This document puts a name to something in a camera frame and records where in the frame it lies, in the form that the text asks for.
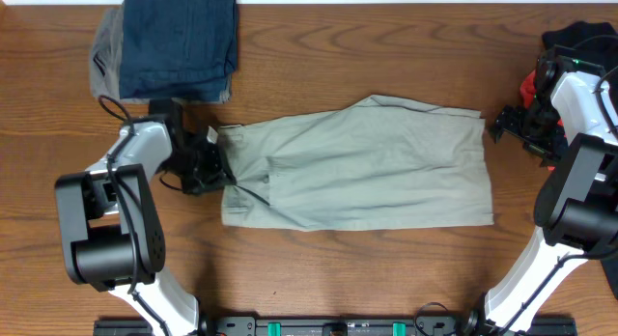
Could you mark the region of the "khaki shorts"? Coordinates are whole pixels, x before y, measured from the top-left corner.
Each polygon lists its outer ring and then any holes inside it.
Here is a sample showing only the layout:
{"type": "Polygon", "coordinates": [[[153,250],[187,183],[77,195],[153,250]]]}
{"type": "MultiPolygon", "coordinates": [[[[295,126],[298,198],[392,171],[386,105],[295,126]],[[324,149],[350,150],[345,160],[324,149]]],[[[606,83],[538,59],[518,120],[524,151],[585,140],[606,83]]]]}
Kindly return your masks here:
{"type": "Polygon", "coordinates": [[[476,110],[372,95],[339,110],[224,126],[228,226],[372,231],[493,222],[476,110]]]}

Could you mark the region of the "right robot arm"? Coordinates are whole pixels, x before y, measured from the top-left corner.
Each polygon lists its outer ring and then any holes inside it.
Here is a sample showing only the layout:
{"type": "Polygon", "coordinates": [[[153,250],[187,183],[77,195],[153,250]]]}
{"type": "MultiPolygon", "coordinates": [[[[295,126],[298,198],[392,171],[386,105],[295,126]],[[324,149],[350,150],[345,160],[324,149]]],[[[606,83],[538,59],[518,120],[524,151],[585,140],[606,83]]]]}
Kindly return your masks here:
{"type": "Polygon", "coordinates": [[[523,335],[562,281],[589,261],[617,256],[617,111],[610,72],[558,75],[549,102],[568,149],[540,190],[535,230],[507,275],[471,312],[464,335],[523,335]]]}

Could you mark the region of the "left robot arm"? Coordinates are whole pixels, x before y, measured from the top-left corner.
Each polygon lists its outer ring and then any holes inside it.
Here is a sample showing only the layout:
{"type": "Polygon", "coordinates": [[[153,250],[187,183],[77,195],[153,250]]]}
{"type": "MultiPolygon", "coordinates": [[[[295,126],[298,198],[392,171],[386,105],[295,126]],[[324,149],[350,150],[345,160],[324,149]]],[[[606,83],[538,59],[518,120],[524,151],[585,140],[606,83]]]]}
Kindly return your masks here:
{"type": "Polygon", "coordinates": [[[166,243],[150,181],[180,177],[181,191],[199,195],[230,176],[218,134],[183,129],[176,119],[126,121],[109,151],[85,171],[54,185],[69,278],[130,305],[153,335],[213,335],[200,302],[166,267],[166,243]]]}

